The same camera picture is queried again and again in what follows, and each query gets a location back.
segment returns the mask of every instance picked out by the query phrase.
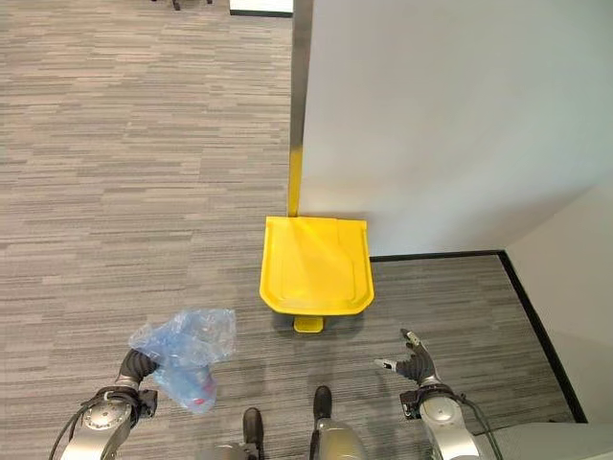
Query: crumpled plastic bag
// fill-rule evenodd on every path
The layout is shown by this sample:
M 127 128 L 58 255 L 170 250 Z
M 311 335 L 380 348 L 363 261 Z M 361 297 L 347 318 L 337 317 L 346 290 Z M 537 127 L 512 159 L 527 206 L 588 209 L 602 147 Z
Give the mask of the crumpled plastic bag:
M 153 376 L 171 399 L 203 414 L 216 400 L 209 366 L 230 357 L 236 336 L 233 310 L 183 310 L 157 328 L 146 324 L 128 344 L 159 365 Z

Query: striped carpet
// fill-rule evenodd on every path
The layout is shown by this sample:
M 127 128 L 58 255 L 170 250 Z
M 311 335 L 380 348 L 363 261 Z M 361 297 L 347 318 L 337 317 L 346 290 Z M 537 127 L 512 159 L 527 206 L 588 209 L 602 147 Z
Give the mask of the striped carpet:
M 237 311 L 216 408 L 197 417 L 162 396 L 123 458 L 237 440 L 250 405 L 271 459 L 305 458 L 320 383 L 372 458 L 424 458 L 397 400 L 407 383 L 372 365 L 401 357 L 399 325 L 495 426 L 568 420 L 495 257 L 375 264 L 373 305 L 320 335 L 273 316 L 258 285 L 264 217 L 284 213 L 291 21 L 181 3 L 3 2 L 2 458 L 44 458 L 129 335 L 185 308 Z

